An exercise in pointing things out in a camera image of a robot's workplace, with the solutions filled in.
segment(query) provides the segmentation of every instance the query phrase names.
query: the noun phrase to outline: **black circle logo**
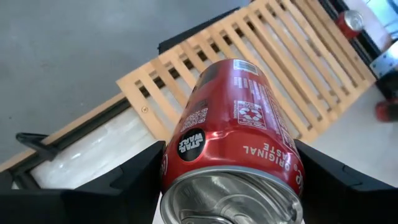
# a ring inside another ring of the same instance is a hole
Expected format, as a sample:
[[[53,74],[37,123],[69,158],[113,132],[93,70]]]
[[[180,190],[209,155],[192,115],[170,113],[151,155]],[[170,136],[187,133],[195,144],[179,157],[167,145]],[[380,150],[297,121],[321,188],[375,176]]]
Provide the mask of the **black circle logo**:
[[[205,132],[200,128],[193,128],[181,136],[177,152],[181,159],[194,161],[205,147]]]

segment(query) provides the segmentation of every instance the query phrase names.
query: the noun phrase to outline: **wooden grid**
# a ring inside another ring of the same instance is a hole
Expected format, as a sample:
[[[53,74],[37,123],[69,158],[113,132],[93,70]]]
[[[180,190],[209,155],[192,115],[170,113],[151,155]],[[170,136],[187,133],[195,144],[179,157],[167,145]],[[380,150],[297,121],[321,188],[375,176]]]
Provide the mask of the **wooden grid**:
[[[184,108],[187,97],[169,69],[176,69],[192,89],[196,78],[183,61],[188,59],[199,72],[204,71],[206,65],[199,52],[210,62],[221,60],[211,44],[215,44],[226,58],[238,58],[226,39],[244,59],[262,71],[266,69],[260,60],[266,63],[286,92],[283,94],[268,77],[282,111],[298,132],[294,137],[303,141],[310,142],[324,132],[375,81],[318,1],[299,1],[296,5],[289,0],[257,0],[118,80],[130,104],[155,138],[169,140],[171,132],[139,88],[144,86],[161,111],[176,125],[180,114],[152,79],[160,77]],[[260,60],[248,49],[244,39],[255,48]]]

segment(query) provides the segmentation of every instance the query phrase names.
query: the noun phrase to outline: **star wars logo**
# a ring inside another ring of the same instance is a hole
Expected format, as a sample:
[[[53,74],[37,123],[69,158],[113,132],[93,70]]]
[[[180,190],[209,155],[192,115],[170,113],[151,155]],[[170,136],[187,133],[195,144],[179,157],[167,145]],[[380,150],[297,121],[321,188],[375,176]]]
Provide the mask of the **star wars logo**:
[[[193,136],[181,140],[178,149],[181,153],[184,153],[188,150],[196,149],[200,146],[201,142],[203,142],[202,133],[194,134]]]

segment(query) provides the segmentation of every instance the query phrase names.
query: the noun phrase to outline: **wooden pallet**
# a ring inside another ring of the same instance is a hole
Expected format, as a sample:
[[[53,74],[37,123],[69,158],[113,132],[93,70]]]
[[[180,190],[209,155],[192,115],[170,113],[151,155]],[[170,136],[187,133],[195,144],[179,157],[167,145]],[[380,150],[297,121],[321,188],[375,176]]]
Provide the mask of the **wooden pallet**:
[[[290,132],[306,142],[375,81],[318,1],[256,0],[118,80],[122,93],[43,143],[56,141],[124,97],[156,139],[168,140],[197,76],[222,58],[245,58],[264,71]],[[14,156],[0,171],[34,152]]]

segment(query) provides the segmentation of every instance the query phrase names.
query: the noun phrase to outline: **red can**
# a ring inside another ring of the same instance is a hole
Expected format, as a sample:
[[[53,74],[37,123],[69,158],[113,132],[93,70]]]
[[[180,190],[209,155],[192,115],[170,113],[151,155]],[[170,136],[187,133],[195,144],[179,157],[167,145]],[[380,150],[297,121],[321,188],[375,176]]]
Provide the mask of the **red can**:
[[[160,211],[165,223],[300,223],[303,176],[266,76],[222,60],[200,75],[165,150]]]
[[[355,10],[340,13],[336,24],[348,40],[356,37],[364,28],[362,15]]]

